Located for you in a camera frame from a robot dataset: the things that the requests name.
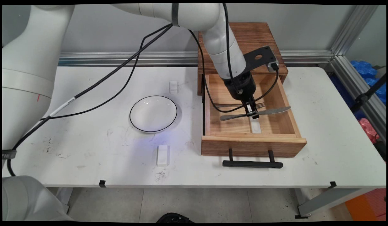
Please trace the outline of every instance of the knife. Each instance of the knife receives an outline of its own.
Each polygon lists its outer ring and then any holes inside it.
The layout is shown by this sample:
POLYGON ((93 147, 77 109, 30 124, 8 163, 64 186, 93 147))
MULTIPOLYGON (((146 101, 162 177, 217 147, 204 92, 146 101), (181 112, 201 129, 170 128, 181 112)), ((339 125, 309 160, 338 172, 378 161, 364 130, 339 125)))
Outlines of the knife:
MULTIPOLYGON (((289 107, 281 107, 281 108, 276 108, 276 109, 262 110, 262 111, 257 112, 257 115, 278 114, 278 113, 285 112, 285 111, 289 110, 290 108, 291 107, 289 106, 289 107)), ((221 121, 232 120, 232 119, 237 119, 237 118, 241 118, 241 117, 244 117, 244 116, 247 116, 247 114, 220 116, 220 120, 221 121)))

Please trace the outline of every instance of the orange object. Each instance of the orange object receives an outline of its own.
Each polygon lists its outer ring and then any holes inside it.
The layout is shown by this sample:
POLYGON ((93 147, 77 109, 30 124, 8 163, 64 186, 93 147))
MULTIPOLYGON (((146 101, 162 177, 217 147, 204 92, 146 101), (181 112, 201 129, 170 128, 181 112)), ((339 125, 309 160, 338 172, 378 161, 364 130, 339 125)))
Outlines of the orange object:
POLYGON ((385 189, 375 189, 346 203, 354 221, 386 221, 385 189))

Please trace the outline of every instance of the white block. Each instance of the white block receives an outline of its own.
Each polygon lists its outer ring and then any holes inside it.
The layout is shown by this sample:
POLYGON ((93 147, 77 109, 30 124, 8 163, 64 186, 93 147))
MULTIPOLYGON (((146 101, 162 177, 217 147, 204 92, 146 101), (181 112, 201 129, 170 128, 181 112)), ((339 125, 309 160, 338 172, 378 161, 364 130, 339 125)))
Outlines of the white block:
POLYGON ((167 145, 159 145, 157 166, 167 166, 168 158, 167 145))
MULTIPOLYGON (((248 111, 251 111, 251 107, 247 105, 248 111)), ((261 133, 261 125, 259 119, 253 119, 252 117, 248 117, 251 125, 251 133, 261 133)))
POLYGON ((177 94, 177 93, 178 93, 177 81, 175 80, 170 81, 170 94, 177 94))

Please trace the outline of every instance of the black mounting bracket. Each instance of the black mounting bracket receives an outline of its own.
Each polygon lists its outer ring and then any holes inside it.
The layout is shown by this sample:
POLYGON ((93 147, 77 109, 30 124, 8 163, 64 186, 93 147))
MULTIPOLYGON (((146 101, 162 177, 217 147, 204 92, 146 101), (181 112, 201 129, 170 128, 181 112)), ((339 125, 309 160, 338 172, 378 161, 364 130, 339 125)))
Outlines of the black mounting bracket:
POLYGON ((247 73, 250 70, 254 70, 264 64, 267 65, 267 68, 270 72, 273 72, 273 69, 270 67, 270 64, 276 63, 277 65, 279 65, 275 55, 273 54, 273 51, 269 46, 263 46, 259 49, 244 54, 244 59, 247 64, 241 74, 247 73))
POLYGON ((386 83, 386 73, 373 85, 371 88, 365 92, 360 94, 356 100, 354 100, 356 103, 350 107, 350 110, 352 113, 356 113, 362 106, 365 104, 373 94, 381 87, 383 84, 386 83))
POLYGON ((13 159, 17 154, 16 150, 3 150, 3 160, 13 159))
POLYGON ((273 157, 273 151, 268 150, 270 162, 253 162, 253 161, 233 161, 233 150, 229 148, 229 160, 224 160, 222 166, 229 167, 254 167, 254 168, 274 168, 280 169, 283 163, 276 163, 273 157))

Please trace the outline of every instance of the white plate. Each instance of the white plate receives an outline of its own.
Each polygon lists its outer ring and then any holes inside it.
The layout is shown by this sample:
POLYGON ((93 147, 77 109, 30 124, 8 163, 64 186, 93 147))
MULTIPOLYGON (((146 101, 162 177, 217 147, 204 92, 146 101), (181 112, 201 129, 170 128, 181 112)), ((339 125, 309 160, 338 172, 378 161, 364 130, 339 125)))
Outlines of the white plate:
POLYGON ((168 128, 177 117, 175 103, 164 96, 148 96, 132 106, 129 120, 132 125, 147 133, 160 132, 168 128))

